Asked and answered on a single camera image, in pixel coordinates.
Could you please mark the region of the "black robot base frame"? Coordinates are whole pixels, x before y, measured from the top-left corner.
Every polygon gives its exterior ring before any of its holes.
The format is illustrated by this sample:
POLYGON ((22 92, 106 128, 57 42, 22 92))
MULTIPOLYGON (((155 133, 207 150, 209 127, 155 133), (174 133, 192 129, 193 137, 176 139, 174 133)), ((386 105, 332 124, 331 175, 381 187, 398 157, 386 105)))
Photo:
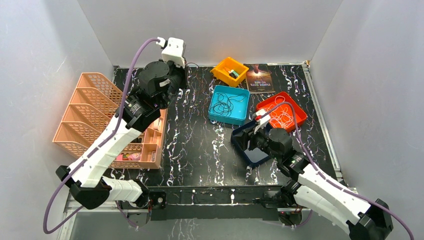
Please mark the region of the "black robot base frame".
POLYGON ((305 225, 310 209, 283 196, 280 186, 150 186, 141 205, 118 201, 120 210, 145 212, 148 221, 176 219, 260 219, 289 228, 305 225))

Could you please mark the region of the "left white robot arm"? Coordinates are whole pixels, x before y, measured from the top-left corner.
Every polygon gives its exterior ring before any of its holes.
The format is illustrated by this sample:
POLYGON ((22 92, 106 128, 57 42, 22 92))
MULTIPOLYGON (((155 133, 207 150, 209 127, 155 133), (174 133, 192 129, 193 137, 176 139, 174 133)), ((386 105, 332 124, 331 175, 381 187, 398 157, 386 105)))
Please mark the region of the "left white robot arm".
POLYGON ((104 176, 124 148, 161 116, 178 91, 187 87, 185 64, 162 59, 150 62, 139 73, 139 84, 125 91, 109 124, 82 156, 69 166, 61 165, 56 175, 73 198, 88 210, 106 201, 126 201, 144 208, 150 191, 139 180, 104 176))

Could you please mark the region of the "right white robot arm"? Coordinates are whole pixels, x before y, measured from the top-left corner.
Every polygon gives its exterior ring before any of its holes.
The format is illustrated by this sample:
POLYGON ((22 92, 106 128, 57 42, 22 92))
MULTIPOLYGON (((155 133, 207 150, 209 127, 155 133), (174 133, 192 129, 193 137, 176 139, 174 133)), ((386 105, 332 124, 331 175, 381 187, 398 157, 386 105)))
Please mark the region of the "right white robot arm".
POLYGON ((381 199, 368 203, 353 191, 315 169, 307 157, 293 146, 293 140, 283 128, 269 130, 254 127, 237 129, 231 142, 242 153, 255 149, 277 163, 277 168, 289 181, 279 190, 265 191, 256 203, 265 208, 300 205, 316 212, 345 231, 352 240, 385 240, 394 229, 381 199))

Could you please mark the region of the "orange square tray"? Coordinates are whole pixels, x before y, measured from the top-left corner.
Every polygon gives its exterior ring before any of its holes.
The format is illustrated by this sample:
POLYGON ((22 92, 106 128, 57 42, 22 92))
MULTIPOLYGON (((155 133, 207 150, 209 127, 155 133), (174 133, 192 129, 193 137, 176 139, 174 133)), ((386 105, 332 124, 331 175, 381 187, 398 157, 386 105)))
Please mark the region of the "orange square tray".
POLYGON ((288 133, 293 131, 295 127, 294 119, 296 119, 297 125, 300 127, 308 118, 305 111, 297 105, 297 103, 289 96, 287 92, 280 92, 272 97, 269 97, 256 105, 256 110, 264 109, 266 111, 271 110, 282 102, 290 103, 294 109, 294 115, 291 107, 288 104, 280 105, 278 108, 273 110, 270 115, 270 121, 268 122, 273 128, 285 129, 288 133))

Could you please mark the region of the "cyan square tray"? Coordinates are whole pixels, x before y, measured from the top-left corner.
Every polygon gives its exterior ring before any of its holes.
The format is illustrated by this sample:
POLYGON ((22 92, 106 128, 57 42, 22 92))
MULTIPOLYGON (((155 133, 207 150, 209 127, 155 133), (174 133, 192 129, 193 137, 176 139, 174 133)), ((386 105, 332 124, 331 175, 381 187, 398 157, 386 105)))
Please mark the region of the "cyan square tray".
POLYGON ((250 92, 243 88, 216 85, 208 108, 211 121, 241 126, 244 124, 250 92))

